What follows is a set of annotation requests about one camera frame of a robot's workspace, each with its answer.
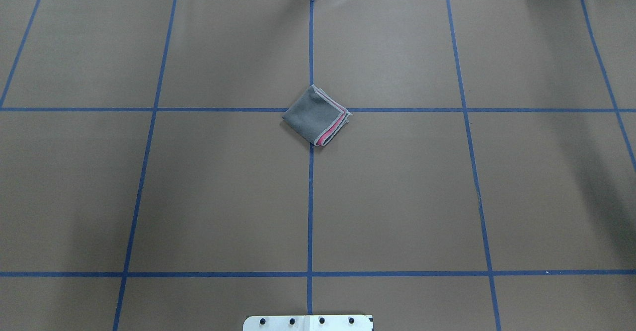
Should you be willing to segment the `pink and grey towel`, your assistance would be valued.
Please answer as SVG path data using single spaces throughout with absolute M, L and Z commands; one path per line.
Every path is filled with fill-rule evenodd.
M 311 145 L 325 146 L 348 123 L 350 116 L 343 105 L 312 84 L 282 118 Z

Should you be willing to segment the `white pedestal column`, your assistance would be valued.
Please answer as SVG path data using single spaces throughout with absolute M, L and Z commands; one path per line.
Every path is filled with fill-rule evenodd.
M 243 331 L 373 331 L 368 315 L 276 315 L 252 316 L 243 322 Z

